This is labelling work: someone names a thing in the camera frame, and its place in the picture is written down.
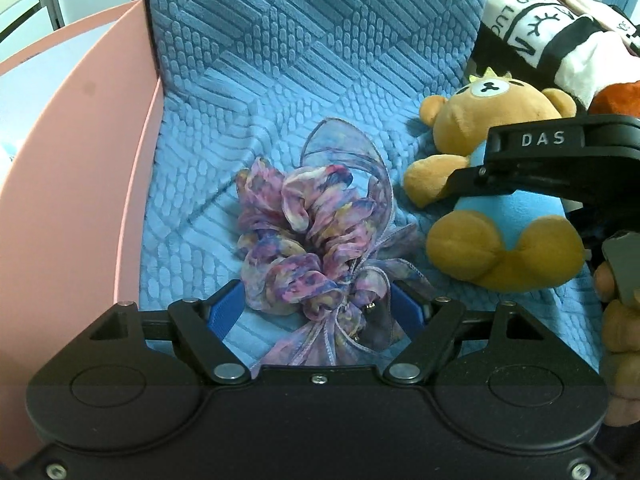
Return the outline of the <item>right human hand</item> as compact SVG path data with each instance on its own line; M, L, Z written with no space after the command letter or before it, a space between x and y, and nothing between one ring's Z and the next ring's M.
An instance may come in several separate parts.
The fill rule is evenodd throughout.
M599 298L606 302L602 321L604 355L600 374L608 385L605 423L625 427L639 421L639 289L634 298L622 301L611 266L601 263L593 274Z

